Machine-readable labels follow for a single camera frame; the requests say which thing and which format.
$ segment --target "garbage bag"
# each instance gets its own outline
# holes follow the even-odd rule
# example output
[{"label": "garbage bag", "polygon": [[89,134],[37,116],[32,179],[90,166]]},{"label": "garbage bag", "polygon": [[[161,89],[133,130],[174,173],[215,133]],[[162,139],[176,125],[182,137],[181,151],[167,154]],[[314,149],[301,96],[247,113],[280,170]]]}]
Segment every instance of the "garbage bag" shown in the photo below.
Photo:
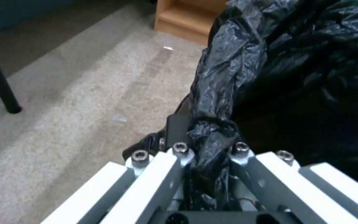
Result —
[{"label": "garbage bag", "polygon": [[358,0],[231,0],[185,100],[186,210],[236,210],[228,149],[280,149],[358,180]]}]

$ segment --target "circular hole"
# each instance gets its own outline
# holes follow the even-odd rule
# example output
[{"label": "circular hole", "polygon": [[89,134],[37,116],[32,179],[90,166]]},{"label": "circular hole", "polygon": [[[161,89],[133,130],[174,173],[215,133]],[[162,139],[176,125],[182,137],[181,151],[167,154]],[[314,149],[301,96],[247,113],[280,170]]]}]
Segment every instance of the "circular hole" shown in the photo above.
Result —
[{"label": "circular hole", "polygon": [[145,157],[145,156],[146,156],[146,153],[144,153],[144,152],[137,152],[137,153],[135,153],[135,156],[136,156],[137,158],[142,158],[142,157]]},{"label": "circular hole", "polygon": [[165,220],[165,224],[189,224],[189,219],[181,213],[173,213]]},{"label": "circular hole", "polygon": [[186,148],[186,145],[184,143],[176,143],[176,147],[179,149],[184,149]]},{"label": "circular hole", "polygon": [[248,145],[245,144],[244,142],[237,142],[236,143],[236,148],[246,149],[246,148],[248,148]]}]

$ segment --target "gray carpet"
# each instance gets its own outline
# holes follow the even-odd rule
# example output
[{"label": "gray carpet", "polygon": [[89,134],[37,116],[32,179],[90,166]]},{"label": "gray carpet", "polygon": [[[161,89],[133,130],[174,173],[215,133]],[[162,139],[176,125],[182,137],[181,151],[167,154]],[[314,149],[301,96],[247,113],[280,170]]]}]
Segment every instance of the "gray carpet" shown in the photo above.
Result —
[{"label": "gray carpet", "polygon": [[[90,27],[56,48],[67,33],[39,36],[34,61],[0,61],[18,70],[8,81],[24,108],[11,115],[0,102],[0,223],[42,221],[105,163],[123,163],[122,150],[163,127],[188,93],[203,47],[153,31],[154,11],[142,1],[120,5],[93,25],[83,18]],[[94,10],[93,20],[105,12]]]}]

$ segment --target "wooden furniture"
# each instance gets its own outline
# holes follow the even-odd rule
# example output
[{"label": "wooden furniture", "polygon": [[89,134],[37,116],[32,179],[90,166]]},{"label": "wooden furniture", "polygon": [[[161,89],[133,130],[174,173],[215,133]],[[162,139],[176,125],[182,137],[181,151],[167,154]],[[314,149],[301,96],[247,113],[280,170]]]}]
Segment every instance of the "wooden furniture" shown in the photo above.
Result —
[{"label": "wooden furniture", "polygon": [[215,18],[226,0],[158,0],[154,29],[207,45]]}]

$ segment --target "screw hole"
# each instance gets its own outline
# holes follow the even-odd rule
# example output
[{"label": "screw hole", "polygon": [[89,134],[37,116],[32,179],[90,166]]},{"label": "screw hole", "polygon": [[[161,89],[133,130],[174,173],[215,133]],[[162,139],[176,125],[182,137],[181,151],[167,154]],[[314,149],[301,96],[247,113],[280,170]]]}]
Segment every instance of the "screw hole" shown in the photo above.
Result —
[{"label": "screw hole", "polygon": [[144,152],[137,152],[137,153],[135,154],[135,156],[136,156],[137,158],[139,158],[139,157],[144,157],[144,156],[145,156],[145,153],[144,153]]}]

